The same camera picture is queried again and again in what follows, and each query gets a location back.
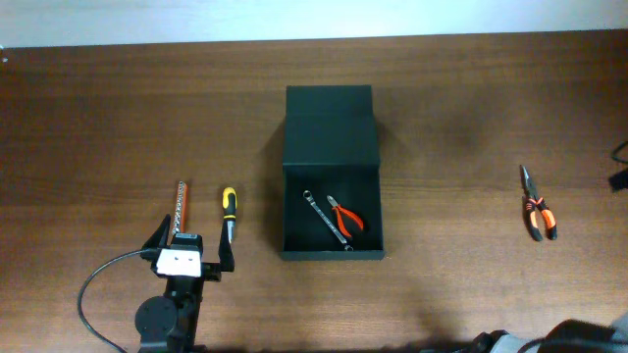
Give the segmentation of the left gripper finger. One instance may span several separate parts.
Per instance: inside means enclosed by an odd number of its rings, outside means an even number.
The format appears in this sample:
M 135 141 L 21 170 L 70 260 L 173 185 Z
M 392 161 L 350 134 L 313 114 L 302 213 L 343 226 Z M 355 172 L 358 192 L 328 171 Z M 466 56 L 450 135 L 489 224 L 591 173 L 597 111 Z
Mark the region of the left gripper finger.
M 235 258 L 232 250 L 235 223 L 235 221 L 223 221 L 218 251 L 222 272 L 233 272 L 235 270 Z
M 141 247 L 143 260 L 156 260 L 160 251 L 167 245 L 171 225 L 171 215 L 167 214 L 157 229 L 149 236 Z

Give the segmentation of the orange black long-nose pliers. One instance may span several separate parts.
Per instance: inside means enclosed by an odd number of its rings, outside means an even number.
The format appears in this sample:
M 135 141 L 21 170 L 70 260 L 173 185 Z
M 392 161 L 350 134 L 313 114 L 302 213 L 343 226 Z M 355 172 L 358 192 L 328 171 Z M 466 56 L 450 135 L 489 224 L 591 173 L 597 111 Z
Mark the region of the orange black long-nose pliers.
M 521 184 L 524 192 L 523 216 L 525 226 L 530 236 L 535 241 L 542 241 L 546 236 L 549 240 L 557 240 L 556 218 L 546 203 L 544 197 L 540 196 L 528 169 L 520 165 Z M 539 212 L 545 224 L 545 234 L 542 234 L 537 222 L 536 213 Z

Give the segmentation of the silver ratchet wrench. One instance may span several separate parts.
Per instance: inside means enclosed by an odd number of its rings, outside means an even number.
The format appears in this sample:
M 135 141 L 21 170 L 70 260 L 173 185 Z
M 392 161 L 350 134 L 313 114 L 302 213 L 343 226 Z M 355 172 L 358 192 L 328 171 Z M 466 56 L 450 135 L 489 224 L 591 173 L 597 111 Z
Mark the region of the silver ratchet wrench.
M 323 220 L 326 226 L 330 229 L 333 235 L 338 239 L 340 244 L 343 247 L 344 251 L 352 251 L 353 248 L 347 242 L 346 238 L 340 233 L 340 231 L 333 225 L 332 221 L 325 215 L 325 213 L 319 208 L 317 203 L 315 202 L 312 193 L 309 190 L 304 190 L 302 193 L 303 198 L 310 204 L 310 206 L 314 209 L 314 211 L 319 215 L 319 217 Z

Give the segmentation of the small red cutting pliers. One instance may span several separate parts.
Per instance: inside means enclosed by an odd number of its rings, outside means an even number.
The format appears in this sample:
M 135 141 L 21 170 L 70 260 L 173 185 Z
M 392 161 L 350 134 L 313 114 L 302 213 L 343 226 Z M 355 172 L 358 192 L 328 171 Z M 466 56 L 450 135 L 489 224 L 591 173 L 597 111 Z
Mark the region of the small red cutting pliers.
M 365 223 L 360 216 L 344 208 L 333 196 L 328 195 L 327 200 L 332 207 L 340 234 L 346 239 L 352 239 L 365 229 Z

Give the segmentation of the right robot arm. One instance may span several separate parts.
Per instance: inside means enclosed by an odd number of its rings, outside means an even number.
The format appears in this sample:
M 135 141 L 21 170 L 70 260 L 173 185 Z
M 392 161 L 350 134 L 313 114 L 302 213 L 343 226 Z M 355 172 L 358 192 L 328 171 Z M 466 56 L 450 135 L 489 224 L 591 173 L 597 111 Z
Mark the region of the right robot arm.
M 539 211 L 545 223 L 545 235 L 550 240 L 557 239 L 557 224 L 553 212 L 545 199 L 539 195 L 528 170 L 521 165 L 522 188 L 525 193 L 526 227 L 535 241 L 542 235 L 536 220 Z M 627 314 L 620 316 L 610 326 L 600 326 L 578 320 L 566 320 L 556 326 L 546 336 L 536 339 L 523 339 L 505 330 L 491 333 L 482 332 L 474 338 L 463 352 L 626 352 Z

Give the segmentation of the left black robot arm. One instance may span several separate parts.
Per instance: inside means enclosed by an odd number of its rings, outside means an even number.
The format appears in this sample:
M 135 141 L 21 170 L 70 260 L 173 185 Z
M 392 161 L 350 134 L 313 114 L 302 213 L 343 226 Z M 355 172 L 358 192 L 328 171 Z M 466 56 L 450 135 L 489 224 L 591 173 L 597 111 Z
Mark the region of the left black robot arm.
M 137 309 L 134 324 L 143 352 L 192 353 L 208 348 L 195 342 L 203 287 L 219 282 L 223 273 L 235 270 L 232 240 L 235 222 L 225 219 L 218 248 L 219 261 L 206 263 L 202 236 L 193 233 L 170 235 L 166 216 L 143 244 L 141 258 L 151 271 L 166 281 L 164 293 L 145 300 Z

